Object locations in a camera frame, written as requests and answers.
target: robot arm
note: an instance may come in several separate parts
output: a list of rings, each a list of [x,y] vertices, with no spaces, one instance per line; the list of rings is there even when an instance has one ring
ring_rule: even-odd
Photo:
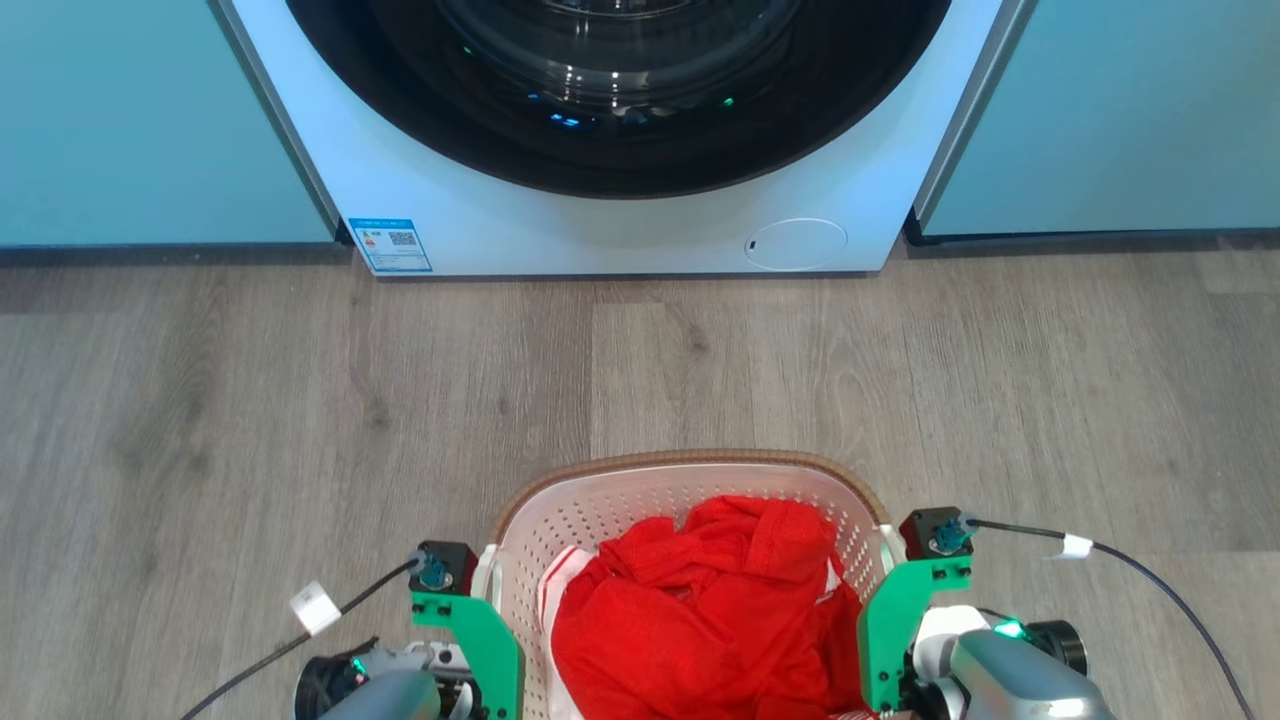
[[[324,714],[326,720],[417,720],[440,717],[440,693],[426,670],[390,670],[364,684]]]
[[[974,607],[929,609],[936,592],[969,587],[974,529],[955,507],[902,523],[906,547],[859,619],[868,706],[922,720],[1115,720],[1068,623],[993,632]]]

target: red clothing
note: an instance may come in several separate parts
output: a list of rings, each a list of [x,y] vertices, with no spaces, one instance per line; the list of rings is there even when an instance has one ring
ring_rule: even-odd
[[[586,720],[826,720],[864,707],[861,603],[812,506],[717,497],[650,518],[570,582],[552,633]]]

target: teal cabinet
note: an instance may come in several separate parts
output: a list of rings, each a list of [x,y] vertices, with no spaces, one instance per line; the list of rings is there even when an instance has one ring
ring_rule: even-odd
[[[1280,227],[1280,3],[1025,12],[925,236]]]
[[[0,247],[333,241],[205,3],[5,3],[0,88]]]

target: washing machine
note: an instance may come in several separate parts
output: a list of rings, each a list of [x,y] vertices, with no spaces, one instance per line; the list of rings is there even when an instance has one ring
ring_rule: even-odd
[[[874,272],[1001,0],[228,0],[378,275]]]

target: laundry basket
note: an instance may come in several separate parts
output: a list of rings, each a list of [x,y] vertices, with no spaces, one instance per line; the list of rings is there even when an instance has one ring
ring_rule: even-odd
[[[845,580],[861,598],[870,597],[901,557],[901,541],[884,524],[876,495],[847,469],[815,455],[654,452],[553,470],[508,503],[471,587],[472,596],[493,603],[525,653],[525,720],[548,717],[534,593],[556,555],[570,544],[594,551],[654,515],[681,524],[694,506],[721,495],[795,500],[822,510],[837,529]]]

